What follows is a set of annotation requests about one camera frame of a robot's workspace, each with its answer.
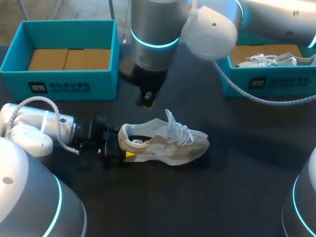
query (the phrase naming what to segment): white sneaker in box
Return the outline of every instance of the white sneaker in box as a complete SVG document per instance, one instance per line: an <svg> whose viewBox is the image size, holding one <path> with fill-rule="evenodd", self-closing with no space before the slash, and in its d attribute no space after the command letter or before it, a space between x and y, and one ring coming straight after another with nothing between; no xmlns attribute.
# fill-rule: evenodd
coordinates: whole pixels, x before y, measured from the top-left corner
<svg viewBox="0 0 316 237"><path fill-rule="evenodd" d="M250 61L242 62L236 67L316 66L316 55L310 58L299 58L291 53L285 53L280 56L258 54L247 59Z"/></svg>

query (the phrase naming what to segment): shoe insole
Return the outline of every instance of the shoe insole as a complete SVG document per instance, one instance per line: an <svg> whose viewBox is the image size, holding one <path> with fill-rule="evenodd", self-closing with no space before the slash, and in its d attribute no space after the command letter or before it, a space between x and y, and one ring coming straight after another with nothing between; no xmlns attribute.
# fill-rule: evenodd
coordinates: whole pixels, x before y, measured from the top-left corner
<svg viewBox="0 0 316 237"><path fill-rule="evenodd" d="M152 137L132 135L129 136L128 139L134 144L144 144L145 142L148 142L150 139L152 139Z"/></svg>

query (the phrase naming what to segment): brown cardboard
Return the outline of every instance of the brown cardboard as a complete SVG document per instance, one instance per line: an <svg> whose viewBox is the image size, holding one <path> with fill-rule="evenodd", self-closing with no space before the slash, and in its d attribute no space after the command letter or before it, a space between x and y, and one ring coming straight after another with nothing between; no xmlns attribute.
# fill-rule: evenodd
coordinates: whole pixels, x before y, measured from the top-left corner
<svg viewBox="0 0 316 237"><path fill-rule="evenodd" d="M85 70L109 69L110 49L84 49L83 65Z"/></svg>
<svg viewBox="0 0 316 237"><path fill-rule="evenodd" d="M265 45L265 55L276 55L291 53L296 57L302 58L302 53L296 44L271 44Z"/></svg>
<svg viewBox="0 0 316 237"><path fill-rule="evenodd" d="M243 46L237 45L236 48L230 55L231 62L233 67L237 66L239 63L249 61L249 59L253 55L257 55L258 53L265 54L265 48L263 45L259 46Z"/></svg>
<svg viewBox="0 0 316 237"><path fill-rule="evenodd" d="M83 49L69 49L64 70L84 70Z"/></svg>
<svg viewBox="0 0 316 237"><path fill-rule="evenodd" d="M110 49L70 49L65 70L106 70L109 69L110 58Z"/></svg>
<svg viewBox="0 0 316 237"><path fill-rule="evenodd" d="M28 71L64 70L68 49L35 49Z"/></svg>

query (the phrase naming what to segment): white robot cap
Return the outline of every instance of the white robot cap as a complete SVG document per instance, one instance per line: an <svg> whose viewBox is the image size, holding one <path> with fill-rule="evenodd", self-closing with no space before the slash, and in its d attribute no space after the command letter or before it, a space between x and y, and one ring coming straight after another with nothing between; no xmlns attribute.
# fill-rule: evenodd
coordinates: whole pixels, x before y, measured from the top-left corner
<svg viewBox="0 0 316 237"><path fill-rule="evenodd" d="M237 29L227 17L203 6L192 11L181 33L189 50L198 58L225 58L236 47Z"/></svg>

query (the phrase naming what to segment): box label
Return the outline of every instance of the box label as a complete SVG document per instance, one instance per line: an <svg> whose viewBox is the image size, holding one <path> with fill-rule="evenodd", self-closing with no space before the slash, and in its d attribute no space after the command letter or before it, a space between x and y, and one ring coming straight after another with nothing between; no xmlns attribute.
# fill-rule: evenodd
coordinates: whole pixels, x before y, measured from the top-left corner
<svg viewBox="0 0 316 237"><path fill-rule="evenodd" d="M47 88L44 82L29 82L31 92L34 94L47 94Z"/></svg>
<svg viewBox="0 0 316 237"><path fill-rule="evenodd" d="M52 93L90 93L90 83L87 82L64 82L49 83L49 89Z"/></svg>
<svg viewBox="0 0 316 237"><path fill-rule="evenodd" d="M248 89L263 89L265 87L266 78L252 78L249 82Z"/></svg>
<svg viewBox="0 0 316 237"><path fill-rule="evenodd" d="M311 80L308 77L303 78L277 78L272 79L270 86L290 87L290 86L309 86Z"/></svg>

